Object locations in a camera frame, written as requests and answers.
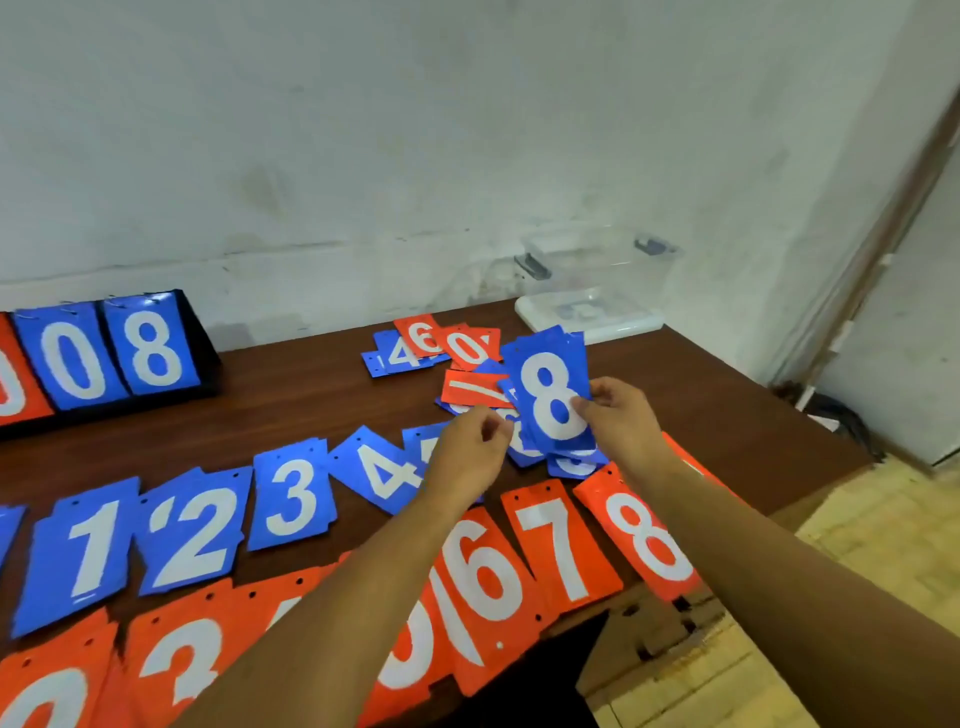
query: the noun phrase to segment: red number card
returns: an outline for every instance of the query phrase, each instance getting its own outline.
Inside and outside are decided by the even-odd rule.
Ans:
[[[483,338],[492,339],[492,332],[499,329],[492,328],[438,328],[434,331],[437,343],[444,351],[450,354],[453,363],[465,372],[472,372],[480,364],[491,358],[488,351],[489,344]],[[499,353],[499,337],[496,341]]]
[[[222,579],[130,623],[124,667],[147,728],[170,725],[252,643],[233,597]]]
[[[490,514],[471,508],[447,536],[430,583],[454,648],[453,677],[473,695],[557,618]]]
[[[600,521],[659,598],[673,601],[700,584],[689,559],[649,506],[620,479],[614,463],[597,470],[573,489],[573,495]]]
[[[434,356],[443,351],[434,338],[435,330],[440,327],[429,313],[396,319],[394,326],[417,357]]]
[[[447,369],[440,401],[447,404],[486,404],[488,407],[512,407],[497,382],[506,375],[484,375]]]
[[[429,687],[453,671],[452,649],[428,582],[376,678],[358,726],[366,728],[428,700]]]
[[[10,319],[0,313],[0,426],[53,413],[16,341]]]
[[[50,642],[6,657],[0,663],[0,725],[90,728],[116,631],[101,609]]]
[[[560,480],[517,488],[500,500],[555,612],[569,612],[623,590]]]

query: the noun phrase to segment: hand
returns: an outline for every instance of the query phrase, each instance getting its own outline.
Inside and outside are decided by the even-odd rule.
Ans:
[[[590,425],[597,445],[619,466],[624,478],[649,480],[679,460],[663,440],[657,416],[643,392],[602,376],[590,382],[590,394],[593,401],[573,398],[573,408]]]
[[[489,407],[454,418],[430,456],[423,496],[460,518],[496,480],[513,436],[514,424]]]

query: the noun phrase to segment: white number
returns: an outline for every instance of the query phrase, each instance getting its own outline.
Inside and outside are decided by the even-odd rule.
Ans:
[[[488,387],[481,387],[479,384],[471,384],[468,381],[461,381],[460,379],[451,379],[449,384],[451,387],[455,387],[457,389],[466,389],[469,392],[479,392],[482,395],[493,397],[496,400],[501,400],[505,402],[510,401],[507,399],[506,395],[504,395],[503,393],[497,392],[493,389],[489,389]]]
[[[81,669],[69,667],[51,672],[13,699],[0,716],[0,728],[23,728],[45,703],[53,703],[47,728],[75,728],[84,712],[86,694],[86,675]]]
[[[420,360],[417,359],[417,355],[410,350],[407,342],[405,342],[402,337],[396,340],[394,350],[390,352],[387,361],[391,364],[409,364],[412,367],[418,367],[420,365]]]
[[[425,321],[418,321],[415,324],[411,324],[407,332],[410,334],[410,338],[414,340],[414,343],[425,352],[440,353],[444,350],[441,346],[436,343],[431,346],[426,341],[427,337],[433,338],[433,335],[430,333],[432,330],[433,327]]]
[[[597,469],[596,463],[575,463],[568,457],[558,457],[557,467],[571,475],[589,475]]]
[[[18,415],[27,406],[27,394],[23,391],[20,377],[3,352],[0,352],[0,391],[7,393],[7,401],[0,404],[0,417]]]
[[[446,592],[444,581],[433,567],[430,567],[430,588],[437,598],[440,617],[444,621],[444,629],[446,630],[446,636],[450,640],[450,644],[456,647],[457,652],[463,655],[468,662],[482,667],[483,660],[480,659],[477,645],[473,643],[473,639],[467,631],[467,626],[464,625],[463,620],[460,619],[460,615],[457,613],[457,608],[453,606],[453,602],[450,601],[450,595]]]
[[[363,472],[367,474],[370,487],[373,492],[382,498],[392,496],[396,489],[404,483],[410,483],[414,488],[419,488],[422,478],[417,475],[417,466],[413,463],[404,463],[398,465],[386,455],[380,454],[369,445],[361,445],[357,449],[360,455],[360,462],[363,463]],[[380,468],[390,474],[390,480],[386,483],[380,478]]]
[[[86,521],[81,521],[70,528],[69,539],[78,539],[88,536],[84,559],[80,562],[77,572],[77,581],[73,584],[70,596],[77,597],[92,592],[100,587],[100,580],[104,578],[104,568],[107,566],[107,556],[110,551],[110,541],[113,539],[113,527],[117,521],[119,500],[104,503],[100,509]]]
[[[457,352],[460,358],[466,361],[467,364],[481,364],[489,359],[487,351],[462,331],[454,331],[449,334],[446,337],[446,344]],[[473,354],[465,352],[461,344],[465,344],[472,349]]]
[[[514,422],[514,438],[510,441],[511,448],[519,452],[521,455],[526,455],[527,457],[540,457],[543,455],[543,453],[538,449],[524,448],[523,440],[520,439],[520,429],[523,427],[523,423],[520,421],[520,415],[515,409],[501,407],[496,410],[496,413],[504,420],[513,420]]]
[[[300,501],[300,513],[292,521],[285,521],[280,513],[267,518],[267,528],[277,536],[290,536],[297,533],[310,523],[313,514],[317,512],[317,497],[307,490],[313,482],[313,465],[308,460],[291,460],[281,465],[274,475],[274,483],[282,483],[287,475],[296,473],[300,477],[297,484],[290,487],[287,497],[294,497]]]
[[[60,339],[69,339],[80,356],[80,364],[84,367],[86,378],[90,383],[80,386],[67,371],[63,362],[63,352],[60,350]],[[60,389],[78,400],[96,400],[102,397],[107,390],[107,381],[104,379],[104,370],[100,367],[97,353],[93,345],[79,328],[65,321],[55,321],[48,324],[40,334],[40,350],[46,359],[50,373],[57,380]]]
[[[267,629],[270,629],[281,619],[286,617],[287,612],[297,606],[297,602],[303,599],[302,596],[292,596],[289,599],[284,599],[276,606],[276,611],[274,612],[274,617],[270,620],[270,624],[267,625]]]
[[[480,546],[464,561],[460,542],[463,539],[476,541],[487,532],[486,526],[470,519],[464,519],[453,526],[450,535],[444,541],[444,561],[450,572],[453,585],[469,605],[470,609],[489,621],[503,621],[511,617],[523,601],[523,587],[513,565],[495,548]],[[503,592],[497,598],[483,591],[477,580],[477,572],[489,569],[500,581]]]
[[[557,568],[560,578],[564,582],[566,597],[576,601],[588,596],[587,587],[580,577],[577,563],[573,560],[573,549],[570,548],[570,531],[567,527],[569,514],[564,502],[559,498],[548,500],[539,505],[521,508],[516,512],[516,518],[524,531],[540,528],[542,525],[551,525],[553,532],[553,555],[557,559]]]
[[[431,437],[429,440],[420,440],[420,460],[424,463],[430,462],[430,456],[433,455],[433,448],[437,446],[439,437]]]
[[[410,630],[410,657],[401,661],[391,652],[376,678],[380,685],[392,691],[409,688],[422,679],[433,662],[433,625],[419,600],[407,618],[407,628]]]
[[[633,525],[627,522],[627,520],[623,518],[622,510],[624,508],[636,513],[636,517],[640,519],[640,523]],[[663,528],[654,526],[653,516],[650,515],[650,511],[635,497],[627,493],[614,493],[607,499],[607,515],[610,516],[613,525],[624,533],[629,533],[634,537],[636,555],[639,556],[643,560],[643,563],[650,567],[650,571],[657,576],[669,579],[670,581],[684,581],[684,579],[693,573],[693,565],[684,553],[680,551],[680,547],[677,546],[677,542],[673,540],[673,536]],[[674,563],[664,564],[658,559],[647,545],[648,539],[656,539],[669,548],[670,553],[673,554],[675,559]]]
[[[172,503],[167,505],[164,501],[160,503],[157,510],[164,509],[167,520],[169,520],[172,505]],[[200,553],[200,549],[213,541],[227,527],[237,509],[237,495],[230,488],[214,488],[197,493],[183,506],[178,521],[195,521],[208,505],[212,505],[216,509],[213,518],[170,558],[170,561],[156,575],[155,587],[174,584],[197,576],[205,576],[224,567],[224,562],[227,560],[227,550],[225,548],[218,548],[209,553]],[[154,525],[154,517],[151,516],[151,530],[157,530]],[[166,520],[157,524],[157,528],[162,528],[165,525]]]
[[[224,634],[213,619],[196,619],[168,632],[154,645],[143,661],[140,677],[166,672],[178,650],[190,647],[193,659],[183,674],[174,680],[174,705],[189,697],[197,697],[217,678],[213,664],[220,657]]]
[[[541,369],[550,373],[552,381],[549,385],[540,383],[538,374]],[[569,440],[587,429],[587,423],[570,406],[570,400],[577,393],[566,386],[570,381],[570,372],[556,354],[537,352],[528,358],[520,368],[520,381],[534,397],[534,418],[543,434],[551,440]],[[550,409],[554,401],[562,402],[566,407],[568,417],[565,423],[554,417]]]
[[[143,326],[149,326],[154,330],[156,337],[153,341],[147,341],[140,335],[140,327]],[[124,322],[123,332],[130,343],[136,347],[136,353],[133,355],[133,370],[137,376],[155,387],[166,387],[180,379],[180,375],[183,374],[183,365],[180,364],[177,353],[166,346],[170,341],[170,328],[160,314],[156,311],[132,313]],[[166,374],[154,374],[150,368],[151,354],[163,358],[167,369]]]

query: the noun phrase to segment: tiled floor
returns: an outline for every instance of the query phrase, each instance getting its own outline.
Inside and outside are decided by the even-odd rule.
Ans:
[[[960,634],[960,471],[931,480],[890,459],[837,489],[799,535]],[[594,715],[601,728],[816,726],[730,617]]]

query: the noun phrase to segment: number card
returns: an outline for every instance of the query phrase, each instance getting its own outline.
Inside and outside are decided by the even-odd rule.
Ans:
[[[395,516],[417,494],[423,481],[423,464],[362,426],[330,451],[330,474]]]
[[[466,696],[533,646],[558,616],[484,508],[471,508],[453,527],[430,583],[455,650],[453,677]]]
[[[592,475],[600,466],[586,460],[572,457],[561,457],[550,452],[546,456],[546,471],[554,477],[572,477],[583,480]]]
[[[520,468],[528,468],[531,465],[543,462],[546,455],[538,449],[528,448],[523,442],[521,436],[523,422],[520,420],[519,413],[510,407],[500,407],[495,411],[504,420],[509,420],[514,424],[514,437],[507,447],[507,454],[510,455],[510,459]]]
[[[375,332],[373,342],[380,354],[383,368],[389,375],[410,372],[415,369],[428,369],[435,363],[431,359],[418,358],[407,342],[400,338],[400,334],[392,328]]]
[[[107,299],[104,317],[134,394],[200,385],[172,291]]]
[[[13,323],[36,375],[60,409],[130,396],[100,335],[93,303],[19,309]]]
[[[509,405],[510,401],[497,386],[497,382],[502,378],[503,375],[482,375],[447,369],[444,372],[444,389],[440,399],[448,404],[486,404],[488,407]]]
[[[136,543],[147,564],[141,596],[230,571],[244,538],[243,515],[252,472],[248,466],[181,476],[141,499],[144,510]]]
[[[16,531],[20,527],[20,522],[23,521],[23,514],[26,511],[27,506],[25,505],[0,505],[0,569],[3,568],[3,563],[7,559],[7,551],[10,550],[13,539],[16,538]]]
[[[650,590],[664,601],[688,594],[700,576],[653,511],[610,465],[573,489]]]
[[[433,336],[440,327],[429,313],[396,319],[394,326],[415,356],[433,356],[443,351]]]
[[[575,396],[590,394],[582,339],[548,329],[520,337],[502,351],[516,386],[517,409],[537,447],[544,452],[595,449],[593,433],[570,405]]]
[[[64,498],[37,521],[12,637],[63,619],[127,586],[140,479]]]
[[[7,314],[0,313],[0,426],[53,413],[17,343]]]
[[[558,614],[623,590],[559,480],[500,496],[537,584]]]
[[[0,726],[96,728],[116,631],[101,610],[48,643],[8,655],[0,663]],[[31,719],[43,706],[50,706],[46,723]]]
[[[411,460],[429,463],[433,448],[437,446],[437,441],[440,439],[440,433],[449,424],[450,420],[447,420],[445,423],[410,427],[403,430],[403,449],[406,451],[407,457]]]
[[[256,505],[247,550],[325,533],[337,520],[326,470],[326,440],[316,437],[253,458]]]
[[[250,629],[229,579],[135,618],[123,662],[146,728],[170,725],[240,656]]]
[[[453,671],[453,652],[427,583],[376,682],[357,725],[374,725],[428,700],[429,686]]]
[[[233,609],[250,628],[247,633],[250,642],[243,646],[242,651],[246,651],[305,595],[312,592],[320,584],[322,575],[320,567],[310,567],[236,587],[233,590]]]

